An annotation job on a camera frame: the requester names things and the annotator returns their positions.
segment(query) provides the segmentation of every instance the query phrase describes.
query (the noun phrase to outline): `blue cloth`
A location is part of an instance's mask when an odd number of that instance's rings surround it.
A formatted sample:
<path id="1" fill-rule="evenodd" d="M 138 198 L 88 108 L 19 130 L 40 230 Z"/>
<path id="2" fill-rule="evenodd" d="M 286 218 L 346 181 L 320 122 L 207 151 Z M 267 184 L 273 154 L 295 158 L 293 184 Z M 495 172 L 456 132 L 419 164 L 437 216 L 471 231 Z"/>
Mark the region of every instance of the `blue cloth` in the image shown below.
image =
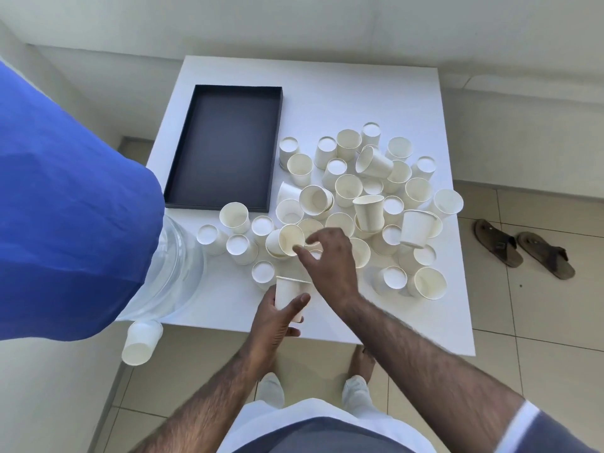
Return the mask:
<path id="1" fill-rule="evenodd" d="M 163 215 L 151 171 L 0 62 L 0 339 L 108 326 L 144 282 Z"/>

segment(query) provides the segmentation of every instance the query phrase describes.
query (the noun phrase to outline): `person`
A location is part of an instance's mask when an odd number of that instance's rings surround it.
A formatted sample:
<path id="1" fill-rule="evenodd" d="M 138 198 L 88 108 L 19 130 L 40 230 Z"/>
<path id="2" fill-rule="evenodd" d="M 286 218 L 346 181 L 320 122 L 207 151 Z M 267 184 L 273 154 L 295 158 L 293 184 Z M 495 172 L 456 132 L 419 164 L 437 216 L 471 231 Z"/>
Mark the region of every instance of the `person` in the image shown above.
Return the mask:
<path id="1" fill-rule="evenodd" d="M 290 322 L 310 296 L 277 310 L 273 286 L 241 349 L 135 452 L 434 452 L 415 429 L 373 406 L 366 383 L 374 360 L 453 453 L 593 451 L 520 394 L 361 296 L 350 240 L 341 229 L 321 229 L 307 239 L 315 242 L 323 247 L 319 260 L 299 246 L 298 258 L 364 344 L 355 350 L 344 385 L 345 410 L 319 399 L 283 408 L 283 389 L 271 370 L 283 337 L 299 336 Z M 259 400 L 244 406 L 258 379 Z"/>

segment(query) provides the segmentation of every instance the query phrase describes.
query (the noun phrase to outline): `rectangular tray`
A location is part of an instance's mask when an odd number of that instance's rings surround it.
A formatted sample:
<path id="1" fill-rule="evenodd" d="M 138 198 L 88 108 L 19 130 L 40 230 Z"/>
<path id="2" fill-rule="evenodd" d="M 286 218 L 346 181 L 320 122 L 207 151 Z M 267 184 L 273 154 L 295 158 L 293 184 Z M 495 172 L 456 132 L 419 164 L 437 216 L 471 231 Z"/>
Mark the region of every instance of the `rectangular tray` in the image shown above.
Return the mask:
<path id="1" fill-rule="evenodd" d="M 283 89 L 197 85 L 165 185 L 168 208 L 268 212 Z"/>

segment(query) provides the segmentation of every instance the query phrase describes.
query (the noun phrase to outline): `pair of sandals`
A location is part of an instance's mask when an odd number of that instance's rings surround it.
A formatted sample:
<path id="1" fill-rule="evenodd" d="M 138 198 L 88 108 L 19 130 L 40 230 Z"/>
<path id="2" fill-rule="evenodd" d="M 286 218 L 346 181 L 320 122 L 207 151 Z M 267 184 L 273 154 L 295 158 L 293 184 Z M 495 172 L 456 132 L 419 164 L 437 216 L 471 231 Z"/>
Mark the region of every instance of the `pair of sandals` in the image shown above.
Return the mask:
<path id="1" fill-rule="evenodd" d="M 514 238 L 493 227 L 486 219 L 479 219 L 474 222 L 474 235 L 487 250 L 509 267 L 516 268 L 523 263 L 523 257 L 517 251 L 520 245 L 561 280 L 568 280 L 575 275 L 573 267 L 568 263 L 566 250 L 550 245 L 543 237 L 532 232 L 520 232 Z"/>

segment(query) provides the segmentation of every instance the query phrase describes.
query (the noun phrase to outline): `hairy forearm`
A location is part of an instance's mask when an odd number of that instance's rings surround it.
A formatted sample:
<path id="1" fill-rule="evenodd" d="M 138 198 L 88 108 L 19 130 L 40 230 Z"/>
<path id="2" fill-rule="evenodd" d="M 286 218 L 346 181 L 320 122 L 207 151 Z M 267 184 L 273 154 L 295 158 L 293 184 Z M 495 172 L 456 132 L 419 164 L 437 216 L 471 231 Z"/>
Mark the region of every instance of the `hairy forearm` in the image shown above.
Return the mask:
<path id="1" fill-rule="evenodd" d="M 214 453 L 250 391 L 257 365 L 248 344 L 149 435 L 136 453 Z"/>
<path id="2" fill-rule="evenodd" d="M 492 452 L 524 399 L 362 297 L 337 312 L 452 452 Z"/>

